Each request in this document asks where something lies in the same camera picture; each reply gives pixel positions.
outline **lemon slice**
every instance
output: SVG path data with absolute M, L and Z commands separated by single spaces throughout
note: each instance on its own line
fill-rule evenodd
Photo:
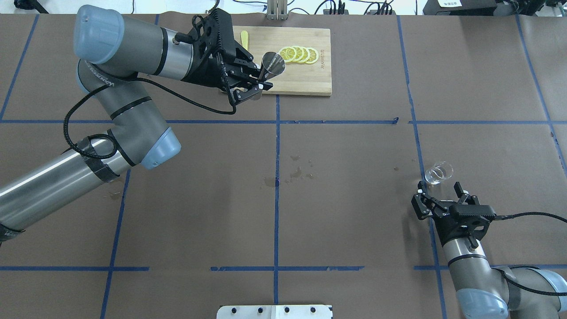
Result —
M 297 63 L 305 63 L 307 60 L 309 60 L 309 57 L 311 56 L 311 51 L 309 51 L 307 48 L 301 47 L 301 50 L 304 52 L 305 57 L 297 61 Z
M 313 64 L 319 59 L 319 51 L 313 48 L 306 48 L 309 51 L 309 58 L 305 61 L 305 64 Z
M 294 47 L 283 47 L 280 49 L 278 54 L 282 56 L 284 62 L 288 63 L 295 59 L 297 50 Z
M 305 55 L 307 55 L 307 51 L 303 51 L 302 48 L 298 45 L 294 45 L 292 48 L 294 48 L 296 50 L 296 54 L 295 54 L 295 58 L 292 60 L 292 62 L 298 62 L 299 60 L 302 60 L 303 58 L 305 58 Z

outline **wooden cutting board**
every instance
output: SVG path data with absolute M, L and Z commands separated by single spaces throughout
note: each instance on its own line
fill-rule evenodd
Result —
M 248 51 L 258 65 L 264 53 L 277 53 L 283 47 L 300 45 L 319 51 L 319 60 L 314 64 L 286 64 L 282 74 L 270 79 L 274 87 L 263 94 L 331 95 L 331 30 L 243 26 L 233 26 L 233 30 L 240 44 L 240 32 L 248 31 Z

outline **robotic arm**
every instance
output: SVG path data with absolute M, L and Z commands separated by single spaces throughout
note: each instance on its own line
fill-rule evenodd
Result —
M 413 195 L 417 218 L 432 218 L 457 299 L 466 318 L 558 319 L 567 310 L 567 282 L 559 274 L 530 266 L 491 268 L 480 241 L 493 220 L 503 220 L 489 205 L 455 183 L 459 200 L 438 200 L 422 181 Z
M 217 87 L 227 93 L 232 111 L 191 103 L 234 114 L 236 105 L 271 89 L 267 80 L 285 68 L 273 52 L 264 55 L 262 66 L 254 64 L 253 56 L 234 40 L 230 15 L 220 9 L 205 18 L 195 16 L 192 25 L 184 34 L 113 10 L 89 5 L 79 9 L 74 33 L 80 58 L 77 80 L 86 98 L 97 97 L 115 126 L 75 145 L 68 139 L 71 149 L 0 188 L 0 244 L 132 166 L 141 163 L 152 169 L 180 151 L 140 82 L 158 84 L 138 78 L 138 72 Z

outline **white sticker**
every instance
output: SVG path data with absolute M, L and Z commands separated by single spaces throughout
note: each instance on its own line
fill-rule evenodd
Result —
M 437 0 L 441 8 L 454 8 L 462 6 L 460 0 Z

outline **black box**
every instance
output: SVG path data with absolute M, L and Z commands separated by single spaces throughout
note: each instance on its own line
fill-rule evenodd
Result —
M 495 0 L 461 0 L 460 7 L 444 8 L 437 0 L 428 0 L 424 7 L 425 15 L 493 15 Z

